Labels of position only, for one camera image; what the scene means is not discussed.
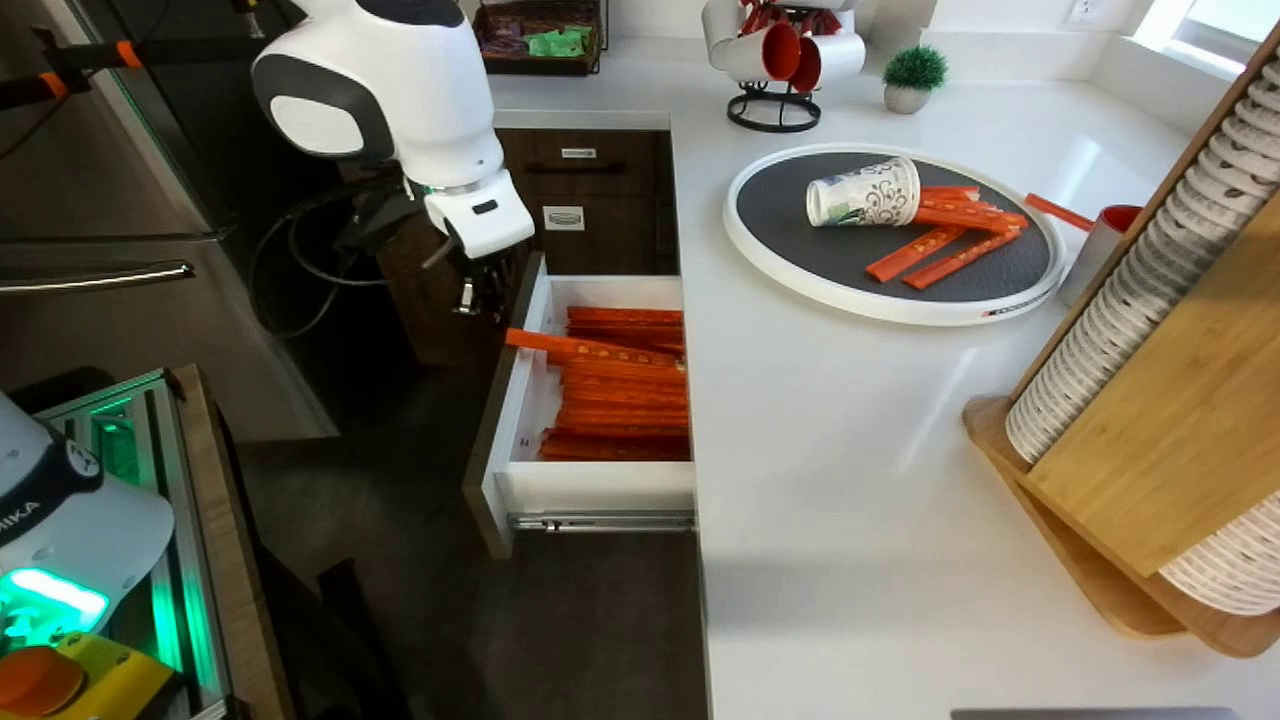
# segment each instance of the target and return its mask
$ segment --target shelf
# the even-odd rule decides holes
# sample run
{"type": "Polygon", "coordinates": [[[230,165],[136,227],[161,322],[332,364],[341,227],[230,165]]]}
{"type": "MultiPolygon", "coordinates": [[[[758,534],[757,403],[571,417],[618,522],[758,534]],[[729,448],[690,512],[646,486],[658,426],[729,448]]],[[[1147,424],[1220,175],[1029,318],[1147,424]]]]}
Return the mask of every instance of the shelf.
{"type": "Polygon", "coordinates": [[[1268,616],[1227,616],[1202,609],[1177,593],[1158,577],[1134,577],[1080,540],[1060,515],[1053,515],[1029,486],[1029,465],[1002,438],[1002,411],[1006,398],[971,398],[964,406],[968,438],[980,448],[986,469],[1006,485],[1006,490],[1024,502],[1034,519],[1046,546],[1060,557],[1066,577],[1080,582],[1088,602],[1129,634],[1177,634],[1193,630],[1208,647],[1222,657],[1258,657],[1280,638],[1280,610],[1268,616]]]}

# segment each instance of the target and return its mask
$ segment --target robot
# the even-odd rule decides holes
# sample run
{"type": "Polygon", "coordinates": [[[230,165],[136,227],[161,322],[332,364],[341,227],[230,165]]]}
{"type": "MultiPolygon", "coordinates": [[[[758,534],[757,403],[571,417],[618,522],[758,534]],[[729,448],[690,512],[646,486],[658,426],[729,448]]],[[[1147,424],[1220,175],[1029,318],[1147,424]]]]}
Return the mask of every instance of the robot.
{"type": "Polygon", "coordinates": [[[253,60],[253,87],[294,149],[396,157],[403,193],[468,259],[534,233],[493,132],[476,33],[451,0],[301,0],[301,13],[253,60]]]}

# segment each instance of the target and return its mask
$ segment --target wooden dish rack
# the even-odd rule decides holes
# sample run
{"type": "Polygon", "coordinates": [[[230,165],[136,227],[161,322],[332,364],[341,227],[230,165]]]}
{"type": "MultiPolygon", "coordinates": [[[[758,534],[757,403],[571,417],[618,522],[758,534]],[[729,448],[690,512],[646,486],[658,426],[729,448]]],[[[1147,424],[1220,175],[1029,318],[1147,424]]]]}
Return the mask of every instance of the wooden dish rack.
{"type": "MultiPolygon", "coordinates": [[[[1222,91],[1129,237],[1170,196],[1277,50],[1280,33],[1222,91]]],[[[971,445],[1113,626],[1193,630],[1222,657],[1268,650],[1280,638],[1280,610],[1215,610],[1170,587],[1158,567],[1280,490],[1280,196],[1248,219],[1063,437],[1024,465],[1002,437],[1002,417],[1066,327],[1070,318],[1012,396],[964,406],[971,445]]]]}

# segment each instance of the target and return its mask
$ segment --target drawer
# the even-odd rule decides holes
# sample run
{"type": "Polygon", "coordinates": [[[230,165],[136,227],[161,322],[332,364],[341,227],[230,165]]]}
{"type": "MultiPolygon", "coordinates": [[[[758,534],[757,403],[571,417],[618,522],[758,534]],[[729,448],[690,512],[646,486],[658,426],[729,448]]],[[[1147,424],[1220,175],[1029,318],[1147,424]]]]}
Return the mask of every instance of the drawer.
{"type": "MultiPolygon", "coordinates": [[[[563,332],[569,304],[680,307],[675,274],[549,274],[534,255],[516,307],[519,327],[563,332]]],[[[561,383],[545,356],[505,349],[463,474],[468,506],[493,557],[516,531],[686,531],[695,494],[686,458],[538,458],[561,383]]]]}
{"type": "Polygon", "coordinates": [[[675,272],[675,206],[624,193],[534,193],[549,272],[675,272]]]}
{"type": "Polygon", "coordinates": [[[670,196],[670,140],[665,132],[512,132],[505,149],[522,193],[670,196]]]}

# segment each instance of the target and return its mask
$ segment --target plate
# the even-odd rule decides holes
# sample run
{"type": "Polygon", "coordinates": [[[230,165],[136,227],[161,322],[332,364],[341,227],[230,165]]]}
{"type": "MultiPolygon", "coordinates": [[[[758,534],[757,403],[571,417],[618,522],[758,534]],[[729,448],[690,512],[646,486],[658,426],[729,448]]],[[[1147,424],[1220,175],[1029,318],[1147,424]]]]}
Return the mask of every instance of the plate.
{"type": "Polygon", "coordinates": [[[994,322],[1031,310],[1063,280],[1060,237],[1021,202],[1021,193],[914,153],[811,142],[752,161],[729,189],[723,233],[734,253],[776,282],[867,318],[892,322],[994,322]],[[870,259],[918,237],[918,227],[811,227],[803,193],[811,179],[845,175],[867,165],[907,157],[928,183],[976,183],[986,202],[1021,213],[1024,237],[982,255],[980,264],[910,293],[898,280],[876,282],[863,274],[870,259]]]}

